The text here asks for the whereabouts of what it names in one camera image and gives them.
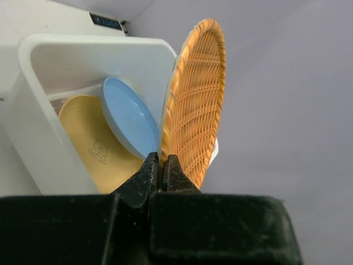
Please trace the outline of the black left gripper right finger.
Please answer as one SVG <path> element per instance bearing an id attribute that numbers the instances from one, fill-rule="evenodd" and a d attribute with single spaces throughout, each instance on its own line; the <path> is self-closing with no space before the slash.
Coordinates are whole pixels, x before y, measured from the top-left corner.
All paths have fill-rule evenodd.
<path id="1" fill-rule="evenodd" d="M 162 191 L 174 193 L 201 193 L 184 174 L 177 155 L 169 155 L 163 168 Z"/>

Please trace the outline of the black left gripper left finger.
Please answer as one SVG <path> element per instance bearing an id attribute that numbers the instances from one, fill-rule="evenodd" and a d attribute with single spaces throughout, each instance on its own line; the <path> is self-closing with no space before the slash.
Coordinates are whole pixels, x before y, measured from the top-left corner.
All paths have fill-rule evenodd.
<path id="1" fill-rule="evenodd" d="M 113 194 L 129 207 L 138 209 L 149 202 L 151 193 L 158 190 L 159 159 L 156 152 L 148 154 L 140 169 L 119 186 Z"/>

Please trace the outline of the tan round plate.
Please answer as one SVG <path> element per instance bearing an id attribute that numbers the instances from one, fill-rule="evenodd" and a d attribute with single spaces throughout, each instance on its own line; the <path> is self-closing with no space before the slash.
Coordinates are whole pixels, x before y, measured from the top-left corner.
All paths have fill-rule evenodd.
<path id="1" fill-rule="evenodd" d="M 142 166 L 143 159 L 127 151 L 108 127 L 98 97 L 72 97 L 58 117 L 101 193 L 113 192 Z"/>

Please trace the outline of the woven wicker round plate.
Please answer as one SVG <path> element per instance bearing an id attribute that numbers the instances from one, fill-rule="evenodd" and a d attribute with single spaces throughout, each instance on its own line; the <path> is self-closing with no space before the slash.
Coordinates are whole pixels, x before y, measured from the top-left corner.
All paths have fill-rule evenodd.
<path id="1" fill-rule="evenodd" d="M 169 77 L 159 125 L 158 155 L 165 166 L 177 155 L 181 168 L 200 188 L 216 137 L 226 84 L 226 45 L 214 19 L 200 21 L 184 41 Z"/>

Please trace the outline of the blue round plate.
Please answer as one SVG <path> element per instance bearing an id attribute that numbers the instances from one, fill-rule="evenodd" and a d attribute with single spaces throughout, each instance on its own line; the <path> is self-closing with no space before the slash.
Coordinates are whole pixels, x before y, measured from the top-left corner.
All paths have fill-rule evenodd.
<path id="1" fill-rule="evenodd" d="M 124 82 L 108 77 L 100 90 L 104 118 L 122 146 L 144 159 L 158 151 L 158 128 L 139 96 Z"/>

